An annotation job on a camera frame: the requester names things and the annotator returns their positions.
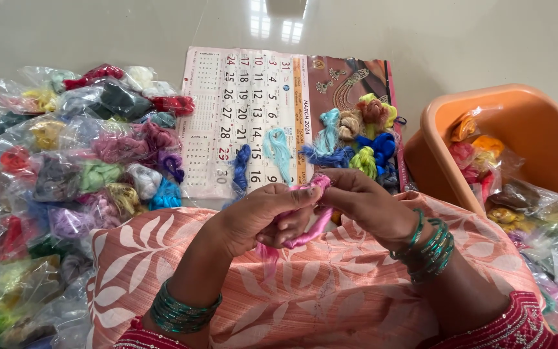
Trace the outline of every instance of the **orange plastic tub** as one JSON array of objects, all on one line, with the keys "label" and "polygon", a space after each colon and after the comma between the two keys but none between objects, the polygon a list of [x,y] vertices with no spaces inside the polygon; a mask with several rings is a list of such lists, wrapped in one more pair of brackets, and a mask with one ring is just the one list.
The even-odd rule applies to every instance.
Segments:
[{"label": "orange plastic tub", "polygon": [[558,105],[523,84],[449,94],[423,110],[421,130],[404,150],[419,191],[485,216],[447,150],[460,116],[478,106],[500,107],[479,115],[479,129],[526,159],[517,177],[558,192]]}]

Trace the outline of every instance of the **red sleeve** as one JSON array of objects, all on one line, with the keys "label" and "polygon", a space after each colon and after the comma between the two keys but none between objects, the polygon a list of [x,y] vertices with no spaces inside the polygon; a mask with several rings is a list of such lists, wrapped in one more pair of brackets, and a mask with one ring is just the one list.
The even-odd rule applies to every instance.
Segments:
[{"label": "red sleeve", "polygon": [[546,328],[535,294],[513,291],[507,310],[494,321],[432,346],[432,349],[451,348],[558,349],[558,335]]},{"label": "red sleeve", "polygon": [[113,345],[114,349],[190,349],[177,340],[144,330],[141,316],[131,321],[130,328]]}]

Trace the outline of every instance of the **calendar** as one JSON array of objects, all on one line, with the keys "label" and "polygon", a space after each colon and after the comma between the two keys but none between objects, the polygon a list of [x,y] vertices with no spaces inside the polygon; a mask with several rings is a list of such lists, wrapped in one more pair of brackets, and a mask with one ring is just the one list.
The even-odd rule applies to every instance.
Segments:
[{"label": "calendar", "polygon": [[[244,144],[251,147],[248,193],[269,183],[286,183],[272,159],[263,155],[264,134],[277,127],[283,129],[291,150],[291,182],[305,184],[314,167],[298,151],[302,145],[312,144],[322,128],[322,112],[334,107],[351,109],[368,92],[394,103],[387,64],[267,50],[190,47],[182,90],[195,99],[195,114],[181,118],[177,125],[187,174],[181,184],[183,196],[233,198],[231,162]],[[402,167],[400,154],[398,170]]]}]

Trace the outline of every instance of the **pink silk thread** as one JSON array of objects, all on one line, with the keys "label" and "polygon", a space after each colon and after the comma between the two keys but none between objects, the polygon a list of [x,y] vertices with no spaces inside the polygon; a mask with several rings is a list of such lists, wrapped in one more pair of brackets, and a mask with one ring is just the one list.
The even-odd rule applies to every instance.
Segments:
[{"label": "pink silk thread", "polygon": [[[330,187],[330,178],[325,175],[317,174],[314,176],[314,178],[311,179],[309,183],[305,185],[302,186],[296,185],[290,187],[290,191],[299,190],[299,189],[308,189],[310,187],[315,187],[315,186],[319,186],[322,189],[322,193],[324,193],[326,188]],[[283,212],[279,216],[275,217],[275,221],[277,221],[280,218],[286,217],[293,212],[295,211]],[[314,224],[312,224],[311,227],[309,227],[309,230],[306,233],[292,240],[283,242],[282,245],[291,250],[295,247],[303,246],[307,242],[312,241],[313,239],[318,237],[318,235],[324,232],[324,227],[329,223],[330,217],[332,215],[333,215],[332,207],[322,208],[320,215],[315,220]],[[255,248],[255,252],[264,261],[264,281],[275,276],[276,263],[277,260],[279,259],[279,250],[264,245],[263,243],[258,243]]]}]

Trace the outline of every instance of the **white floor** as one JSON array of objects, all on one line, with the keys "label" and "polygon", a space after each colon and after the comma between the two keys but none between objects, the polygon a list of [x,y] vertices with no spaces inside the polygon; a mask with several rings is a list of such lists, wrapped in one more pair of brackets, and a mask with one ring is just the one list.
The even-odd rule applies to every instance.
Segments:
[{"label": "white floor", "polygon": [[514,82],[558,102],[553,1],[0,0],[0,78],[109,62],[179,85],[191,45],[388,59],[407,138],[442,94]]}]

